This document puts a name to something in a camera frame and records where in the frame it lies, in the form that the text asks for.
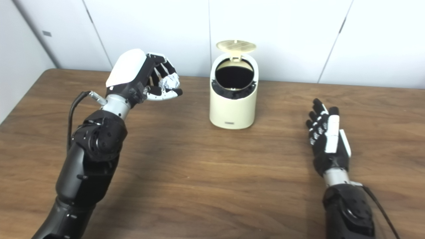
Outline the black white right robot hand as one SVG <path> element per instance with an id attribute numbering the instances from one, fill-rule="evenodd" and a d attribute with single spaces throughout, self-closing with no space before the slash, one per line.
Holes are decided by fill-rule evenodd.
<path id="1" fill-rule="evenodd" d="M 344 130 L 340 128 L 339 108 L 328 109 L 318 98 L 313 100 L 312 108 L 306 126 L 314 169 L 321 177 L 332 168 L 348 171 L 352 151 Z"/>

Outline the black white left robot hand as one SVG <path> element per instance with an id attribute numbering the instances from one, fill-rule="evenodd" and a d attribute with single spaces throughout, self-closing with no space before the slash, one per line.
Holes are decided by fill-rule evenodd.
<path id="1" fill-rule="evenodd" d="M 179 76 L 160 53 L 132 49 L 123 53 L 106 80 L 106 96 L 115 94 L 133 108 L 144 101 L 164 101 L 183 94 Z"/>

